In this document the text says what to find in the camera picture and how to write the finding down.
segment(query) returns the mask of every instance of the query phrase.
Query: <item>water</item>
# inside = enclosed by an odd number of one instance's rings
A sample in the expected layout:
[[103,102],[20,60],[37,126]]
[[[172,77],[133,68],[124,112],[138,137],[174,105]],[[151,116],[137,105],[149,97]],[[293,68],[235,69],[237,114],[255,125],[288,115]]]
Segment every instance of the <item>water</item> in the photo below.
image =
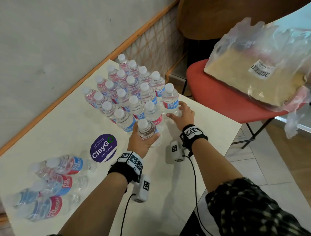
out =
[[130,102],[130,111],[133,116],[139,120],[145,118],[144,114],[144,102],[138,99],[136,96],[131,96],[129,99]]
[[103,110],[105,111],[105,116],[107,116],[113,123],[117,123],[117,120],[114,116],[114,112],[118,109],[118,105],[112,104],[108,101],[103,103]]
[[118,78],[119,78],[119,84],[120,87],[123,88],[126,92],[128,92],[128,83],[126,79],[128,78],[128,75],[125,73],[124,70],[119,70],[117,72]]
[[125,132],[132,132],[134,123],[136,122],[132,114],[122,109],[117,109],[114,112],[115,117],[117,118],[117,125],[122,128]]
[[147,120],[152,121],[158,128],[158,130],[163,130],[164,122],[161,110],[157,105],[155,105],[153,102],[149,101],[145,104],[145,117]]
[[132,75],[135,80],[138,82],[139,81],[139,68],[140,66],[137,65],[135,60],[130,60],[128,62],[128,65],[130,67],[130,75]]
[[124,72],[129,75],[130,74],[130,67],[128,65],[129,60],[125,59],[124,54],[120,54],[118,56],[119,59],[119,69],[124,70]]
[[113,103],[113,101],[111,100],[110,97],[104,96],[102,93],[100,92],[96,92],[94,95],[94,98],[96,99],[96,104],[99,107],[99,110],[104,113],[104,110],[102,109],[103,107],[103,103],[108,101],[110,103]]
[[151,76],[150,72],[147,71],[147,68],[145,66],[142,66],[139,68],[139,83],[142,84],[144,82],[148,83],[150,85]]
[[70,212],[74,205],[78,205],[79,200],[79,196],[72,195],[41,197],[32,203],[19,207],[16,216],[30,221],[39,221],[57,215],[65,215]]
[[162,93],[164,92],[165,88],[165,79],[160,76],[158,71],[155,71],[151,74],[151,82],[150,87],[155,90],[155,94],[158,97],[158,101],[162,101]]
[[108,80],[106,82],[106,87],[108,89],[108,95],[111,98],[111,100],[115,103],[115,104],[119,104],[118,101],[118,95],[117,95],[117,90],[120,88],[118,85],[115,85],[112,81]]
[[98,91],[100,91],[104,96],[108,96],[108,90],[105,86],[106,80],[102,76],[97,75],[95,76],[95,81],[97,83]]
[[93,173],[96,163],[90,159],[82,159],[73,155],[50,158],[47,167],[54,168],[57,174],[83,176]]
[[40,194],[39,191],[33,191],[30,188],[26,188],[18,193],[10,195],[7,200],[10,202],[11,206],[18,208],[21,205],[34,202],[41,196],[42,194]]
[[78,191],[86,188],[87,184],[87,176],[55,174],[46,180],[41,179],[34,182],[30,189],[39,192],[41,196],[52,197],[77,194]]
[[118,89],[117,94],[119,105],[122,107],[123,110],[130,112],[130,102],[129,102],[130,95],[123,88]]
[[93,107],[98,108],[97,104],[96,104],[96,99],[94,98],[95,93],[97,92],[94,89],[89,89],[87,87],[83,87],[82,89],[83,93],[84,93],[84,98],[85,100],[91,104]]
[[[141,119],[137,123],[138,133],[143,140],[150,138],[153,134],[158,133],[156,125],[149,120]],[[151,147],[158,146],[161,142],[160,137],[151,145]]]
[[108,79],[111,80],[116,86],[119,84],[119,78],[117,75],[118,70],[113,65],[108,66]]
[[140,85],[140,90],[141,90],[140,97],[144,102],[152,101],[154,104],[157,104],[158,101],[156,93],[153,90],[153,88],[149,86],[148,83],[142,83]]
[[46,166],[46,161],[30,164],[28,171],[36,174],[39,178],[47,178],[55,174],[55,170],[53,168]]
[[140,86],[139,86],[139,83],[135,80],[135,78],[132,75],[130,75],[126,79],[126,81],[128,83],[129,94],[138,97],[138,99],[141,99],[141,97],[140,97]]
[[162,94],[163,105],[166,113],[179,114],[178,110],[178,92],[174,89],[174,85],[168,83],[165,85],[164,92]]

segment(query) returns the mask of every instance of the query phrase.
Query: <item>round purple sticker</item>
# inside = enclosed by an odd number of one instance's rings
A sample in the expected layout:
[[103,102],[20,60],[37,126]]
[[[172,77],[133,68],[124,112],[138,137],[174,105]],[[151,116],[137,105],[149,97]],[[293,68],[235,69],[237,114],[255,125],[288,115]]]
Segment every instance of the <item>round purple sticker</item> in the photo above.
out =
[[99,136],[91,145],[90,154],[94,161],[102,162],[110,160],[117,151],[117,140],[113,135]]

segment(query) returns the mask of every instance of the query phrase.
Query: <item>person's left hand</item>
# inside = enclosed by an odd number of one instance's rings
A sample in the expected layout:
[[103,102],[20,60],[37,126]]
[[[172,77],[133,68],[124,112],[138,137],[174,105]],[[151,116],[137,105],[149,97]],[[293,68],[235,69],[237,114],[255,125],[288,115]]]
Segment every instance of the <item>person's left hand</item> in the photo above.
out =
[[150,138],[143,140],[138,134],[137,122],[134,124],[133,133],[128,141],[127,151],[136,152],[141,158],[147,155],[151,145],[160,137],[160,133],[153,134]]

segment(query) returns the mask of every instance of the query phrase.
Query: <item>forearm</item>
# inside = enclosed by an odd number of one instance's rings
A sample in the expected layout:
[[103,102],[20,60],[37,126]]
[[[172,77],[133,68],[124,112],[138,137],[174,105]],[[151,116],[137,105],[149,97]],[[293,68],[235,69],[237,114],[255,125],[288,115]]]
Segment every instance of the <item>forearm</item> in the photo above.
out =
[[73,213],[59,234],[108,235],[127,185],[122,174],[113,172],[107,175]]
[[226,181],[243,177],[206,139],[195,140],[192,152],[208,192]]

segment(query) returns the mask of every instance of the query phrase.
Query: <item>white barcode sticker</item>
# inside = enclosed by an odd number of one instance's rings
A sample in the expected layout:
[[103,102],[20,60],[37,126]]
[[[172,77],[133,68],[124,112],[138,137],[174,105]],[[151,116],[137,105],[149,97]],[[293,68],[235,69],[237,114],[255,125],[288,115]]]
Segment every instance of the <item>white barcode sticker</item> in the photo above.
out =
[[258,60],[248,72],[254,74],[257,78],[267,80],[274,72],[275,66],[269,66],[264,64],[261,60]]

